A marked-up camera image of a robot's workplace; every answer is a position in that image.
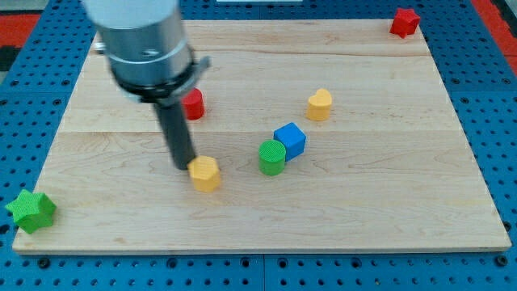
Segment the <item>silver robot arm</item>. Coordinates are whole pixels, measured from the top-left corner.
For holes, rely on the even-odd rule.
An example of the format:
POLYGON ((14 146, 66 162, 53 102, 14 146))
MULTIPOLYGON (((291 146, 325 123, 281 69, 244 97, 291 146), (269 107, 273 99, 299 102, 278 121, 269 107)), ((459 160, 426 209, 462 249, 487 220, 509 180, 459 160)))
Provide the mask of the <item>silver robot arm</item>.
POLYGON ((178 0, 84 0, 118 85, 138 102, 170 105, 211 65, 195 58, 178 0))

